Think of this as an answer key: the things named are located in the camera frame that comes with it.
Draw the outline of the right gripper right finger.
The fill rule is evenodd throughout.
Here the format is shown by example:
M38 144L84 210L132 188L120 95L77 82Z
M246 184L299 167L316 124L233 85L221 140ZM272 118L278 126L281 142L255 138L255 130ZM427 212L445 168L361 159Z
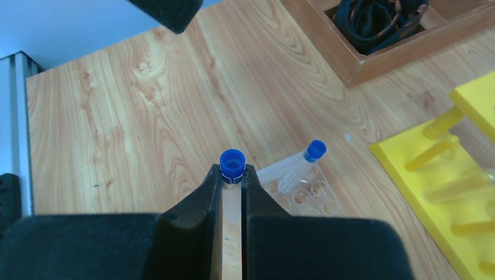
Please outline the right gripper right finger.
M403 242L377 219L293 216L247 165L242 178L243 279L413 279Z

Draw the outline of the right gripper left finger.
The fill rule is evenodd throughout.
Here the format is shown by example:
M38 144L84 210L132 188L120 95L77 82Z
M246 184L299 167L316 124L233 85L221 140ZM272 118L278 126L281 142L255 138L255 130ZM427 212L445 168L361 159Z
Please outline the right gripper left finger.
M220 279L218 164L164 213L37 215L1 241L2 279Z

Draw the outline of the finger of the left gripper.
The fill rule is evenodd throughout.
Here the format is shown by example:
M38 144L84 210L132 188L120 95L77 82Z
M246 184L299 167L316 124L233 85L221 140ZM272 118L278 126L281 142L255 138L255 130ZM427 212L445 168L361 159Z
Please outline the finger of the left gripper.
M203 5L203 0L129 0L129 2L174 34L183 33Z

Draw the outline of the blue capped tube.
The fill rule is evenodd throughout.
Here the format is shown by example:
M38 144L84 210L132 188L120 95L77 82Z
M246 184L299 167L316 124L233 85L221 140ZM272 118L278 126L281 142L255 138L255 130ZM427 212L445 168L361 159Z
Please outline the blue capped tube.
M291 192L311 171L316 162L326 153L327 147L321 140L313 140L278 184L281 193Z
M228 149L221 154L219 163L224 189L235 188L242 181L246 169L244 154L237 149Z

